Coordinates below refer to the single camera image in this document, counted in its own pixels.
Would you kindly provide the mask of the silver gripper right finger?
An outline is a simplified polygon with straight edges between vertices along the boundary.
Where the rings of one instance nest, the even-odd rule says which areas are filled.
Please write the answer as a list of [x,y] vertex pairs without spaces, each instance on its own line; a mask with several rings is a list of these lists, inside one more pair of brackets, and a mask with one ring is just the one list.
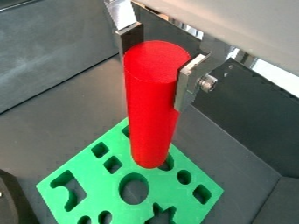
[[218,79],[211,72],[226,62],[230,50],[231,45],[215,43],[210,52],[200,53],[183,65],[174,98],[174,108],[178,111],[184,111],[200,91],[208,93],[215,88]]

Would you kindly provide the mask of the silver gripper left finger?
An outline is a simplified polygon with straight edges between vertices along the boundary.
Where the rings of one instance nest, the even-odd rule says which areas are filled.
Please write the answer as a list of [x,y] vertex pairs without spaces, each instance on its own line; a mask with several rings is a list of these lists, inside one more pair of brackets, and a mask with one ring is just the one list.
[[104,0],[107,13],[112,21],[119,56],[144,41],[144,25],[136,20],[131,0]]

